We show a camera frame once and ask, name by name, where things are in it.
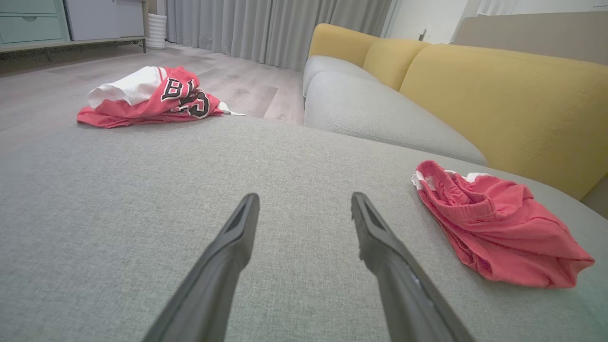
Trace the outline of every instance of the sofa cushion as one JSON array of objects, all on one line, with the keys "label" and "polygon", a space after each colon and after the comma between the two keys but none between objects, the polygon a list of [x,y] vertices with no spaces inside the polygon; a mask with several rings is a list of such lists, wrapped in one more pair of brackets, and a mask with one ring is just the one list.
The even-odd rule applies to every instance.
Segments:
[{"label": "sofa cushion", "polygon": [[363,66],[370,45],[378,37],[345,29],[344,27],[319,24],[314,28],[308,56],[329,56]]},{"label": "sofa cushion", "polygon": [[380,39],[371,44],[363,70],[376,77],[383,85],[399,91],[407,68],[420,50],[429,43],[408,39]]},{"label": "sofa cushion", "polygon": [[606,65],[434,44],[414,58],[400,92],[478,146],[496,169],[577,200],[608,173]]},{"label": "sofa cushion", "polygon": [[369,72],[350,63],[349,61],[339,60],[338,58],[327,56],[312,56],[306,61],[304,67],[304,97],[308,91],[308,85],[314,76],[322,71],[335,71],[343,74],[358,77],[360,79],[373,82],[380,82],[376,77],[373,77]]},{"label": "sofa cushion", "polygon": [[[410,177],[425,159],[524,183],[596,259],[568,290],[487,281],[463,265]],[[0,340],[141,341],[242,196],[254,250],[226,341],[390,341],[359,260],[368,195],[475,341],[605,341],[608,221],[523,177],[254,117],[104,130],[77,125],[2,155]]]},{"label": "sofa cushion", "polygon": [[321,72],[312,80],[304,125],[486,164],[472,143],[405,96],[338,72]]}]

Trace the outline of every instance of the drawer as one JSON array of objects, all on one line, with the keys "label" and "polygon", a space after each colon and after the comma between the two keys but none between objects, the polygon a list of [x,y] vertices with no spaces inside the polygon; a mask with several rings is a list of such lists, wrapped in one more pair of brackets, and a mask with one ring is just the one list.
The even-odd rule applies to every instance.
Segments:
[{"label": "drawer", "polygon": [[0,16],[2,42],[62,39],[56,16]]},{"label": "drawer", "polygon": [[55,0],[0,0],[0,13],[57,13]]}]

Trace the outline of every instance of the white curtain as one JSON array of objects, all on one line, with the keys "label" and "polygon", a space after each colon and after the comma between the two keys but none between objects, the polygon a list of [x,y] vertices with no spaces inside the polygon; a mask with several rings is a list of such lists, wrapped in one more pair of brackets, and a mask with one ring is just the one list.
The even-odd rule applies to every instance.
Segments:
[{"label": "white curtain", "polygon": [[390,0],[168,0],[168,40],[301,71],[313,30],[380,35]]}]

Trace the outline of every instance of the clothing pile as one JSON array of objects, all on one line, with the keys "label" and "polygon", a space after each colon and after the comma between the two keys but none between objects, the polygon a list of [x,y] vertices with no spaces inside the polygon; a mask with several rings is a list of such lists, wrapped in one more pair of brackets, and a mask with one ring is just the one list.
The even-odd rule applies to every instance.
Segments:
[{"label": "clothing pile", "polygon": [[182,66],[146,66],[114,83],[100,85],[88,94],[89,107],[78,122],[113,128],[159,122],[200,120],[209,115],[243,115],[198,89],[198,77]]},{"label": "clothing pile", "polygon": [[412,177],[463,264],[491,281],[572,288],[595,262],[523,184],[424,161]]}]

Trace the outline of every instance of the gray seat cushion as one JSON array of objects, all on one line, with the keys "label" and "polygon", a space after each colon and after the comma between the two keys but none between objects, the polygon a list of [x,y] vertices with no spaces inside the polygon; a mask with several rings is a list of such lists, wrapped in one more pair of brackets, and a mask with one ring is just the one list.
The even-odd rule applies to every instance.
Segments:
[{"label": "gray seat cushion", "polygon": [[310,81],[313,80],[316,74],[322,71],[341,72],[360,79],[380,83],[380,81],[376,77],[373,77],[369,72],[350,63],[349,61],[327,56],[312,56],[306,61],[306,66],[304,67],[304,97],[306,97],[306,92],[308,91]]},{"label": "gray seat cushion", "polygon": [[[569,290],[463,265],[410,183],[425,159],[527,184],[596,259]],[[141,341],[248,192],[251,260],[226,341],[389,341],[359,260],[365,192],[477,341],[605,341],[608,221],[562,192],[444,156],[253,117],[73,126],[0,159],[0,341]]]},{"label": "gray seat cushion", "polygon": [[337,72],[311,82],[304,125],[486,165],[477,147],[410,99]]}]

